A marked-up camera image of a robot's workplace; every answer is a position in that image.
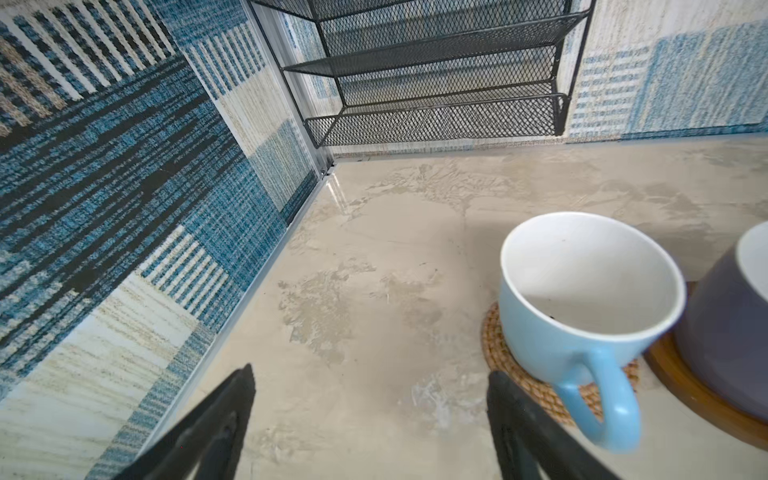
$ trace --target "blue mug handle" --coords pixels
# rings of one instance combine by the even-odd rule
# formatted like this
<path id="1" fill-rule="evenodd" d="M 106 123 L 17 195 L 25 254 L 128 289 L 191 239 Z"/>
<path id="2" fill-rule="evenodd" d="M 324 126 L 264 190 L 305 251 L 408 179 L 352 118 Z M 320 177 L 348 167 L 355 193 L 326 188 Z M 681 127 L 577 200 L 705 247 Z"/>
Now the blue mug handle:
<path id="1" fill-rule="evenodd" d="M 598 384 L 605 421 L 600 423 L 594 417 L 581 398 L 578 385 L 559 384 L 554 391 L 592 443 L 613 452 L 634 449 L 640 442 L 640 407 L 627 376 L 606 349 L 590 350 L 581 361 Z"/>

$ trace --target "mug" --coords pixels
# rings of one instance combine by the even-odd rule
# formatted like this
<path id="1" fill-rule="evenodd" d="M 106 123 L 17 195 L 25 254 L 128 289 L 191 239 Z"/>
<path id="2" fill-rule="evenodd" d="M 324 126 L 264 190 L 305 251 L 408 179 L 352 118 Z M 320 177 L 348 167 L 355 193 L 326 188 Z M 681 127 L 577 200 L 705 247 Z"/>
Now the mug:
<path id="1" fill-rule="evenodd" d="M 768 222 L 749 229 L 698 283 L 674 338 L 699 379 L 768 422 Z"/>
<path id="2" fill-rule="evenodd" d="M 533 217 L 502 246 L 499 312 L 515 360 L 552 384 L 578 428 L 615 452 L 640 441 L 640 409 L 621 368 L 680 318 L 686 287 L 667 252 L 618 220 Z M 604 421 L 584 403 L 595 382 Z"/>

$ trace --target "purple mug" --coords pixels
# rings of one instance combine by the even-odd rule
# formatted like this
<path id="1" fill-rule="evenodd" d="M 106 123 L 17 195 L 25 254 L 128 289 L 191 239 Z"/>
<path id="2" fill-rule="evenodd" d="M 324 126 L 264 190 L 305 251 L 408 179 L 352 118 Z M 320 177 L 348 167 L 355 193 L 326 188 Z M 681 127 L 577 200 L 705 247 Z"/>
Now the purple mug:
<path id="1" fill-rule="evenodd" d="M 674 337 L 702 382 L 768 421 L 768 222 L 748 230 L 698 283 Z"/>

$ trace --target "rattan coaster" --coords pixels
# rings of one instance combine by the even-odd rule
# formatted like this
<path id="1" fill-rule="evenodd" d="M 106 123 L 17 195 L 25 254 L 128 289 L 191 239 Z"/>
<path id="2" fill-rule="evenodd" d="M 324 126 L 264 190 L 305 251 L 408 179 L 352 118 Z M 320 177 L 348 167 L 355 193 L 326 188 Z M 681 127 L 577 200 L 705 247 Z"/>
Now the rattan coaster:
<path id="1" fill-rule="evenodd" d="M 498 318 L 498 304 L 494 303 L 482 325 L 482 351 L 485 354 L 485 361 L 491 370 L 501 370 L 506 372 L 520 387 L 525 390 L 542 408 L 555 420 L 565 425 L 574 425 L 574 421 L 568 410 L 563 406 L 560 397 L 554 393 L 548 383 L 542 382 L 530 376 L 517 364 L 515 359 L 504 341 L 502 333 L 502 322 Z M 624 367 L 624 373 L 627 374 L 632 388 L 637 391 L 637 382 L 640 378 L 637 376 L 637 360 L 632 360 L 629 365 Z M 582 386 L 580 388 L 581 396 L 587 403 L 592 412 L 600 419 L 603 419 L 603 408 L 600 405 L 600 393 L 598 386 L 594 383 Z"/>

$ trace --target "wall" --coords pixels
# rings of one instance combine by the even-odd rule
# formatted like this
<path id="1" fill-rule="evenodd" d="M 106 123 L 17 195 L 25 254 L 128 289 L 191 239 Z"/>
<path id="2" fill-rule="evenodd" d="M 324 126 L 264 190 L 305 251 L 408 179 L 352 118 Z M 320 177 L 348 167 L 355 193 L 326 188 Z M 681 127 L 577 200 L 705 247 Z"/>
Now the wall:
<path id="1" fill-rule="evenodd" d="M 472 1 L 486 4 L 495 0 Z M 589 4 L 589 0 L 574 0 L 572 11 L 586 9 Z M 311 23 L 281 15 L 287 42 L 299 60 L 322 54 Z M 558 76 L 562 91 L 570 84 L 568 72 L 578 53 L 583 24 L 566 41 Z M 563 137 L 358 145 L 330 150 L 344 157 L 768 131 L 768 97 L 763 93 L 768 82 L 765 45 L 768 4 L 762 0 L 598 0 Z M 327 112 L 327 105 L 333 105 L 328 98 L 337 98 L 333 84 L 310 77 L 305 82 L 310 96 L 323 105 L 321 114 L 335 113 Z"/>
<path id="2" fill-rule="evenodd" d="M 0 2 L 0 478 L 132 461 L 316 184 L 236 0 Z"/>

